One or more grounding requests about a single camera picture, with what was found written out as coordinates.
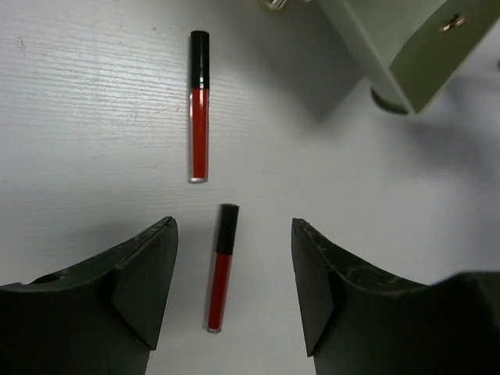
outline wooden surface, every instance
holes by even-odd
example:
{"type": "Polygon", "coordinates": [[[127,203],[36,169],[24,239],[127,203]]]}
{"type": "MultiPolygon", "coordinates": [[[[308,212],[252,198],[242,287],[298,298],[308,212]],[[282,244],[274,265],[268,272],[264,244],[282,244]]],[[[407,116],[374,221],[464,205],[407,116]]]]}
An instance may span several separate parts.
{"type": "Polygon", "coordinates": [[[383,114],[314,3],[4,0],[0,282],[159,218],[180,248],[148,374],[314,373],[292,217],[393,273],[498,268],[495,30],[421,120],[383,114]],[[190,185],[188,35],[212,35],[210,182],[190,185]],[[241,206],[220,335],[202,329],[217,207],[241,206]]]}

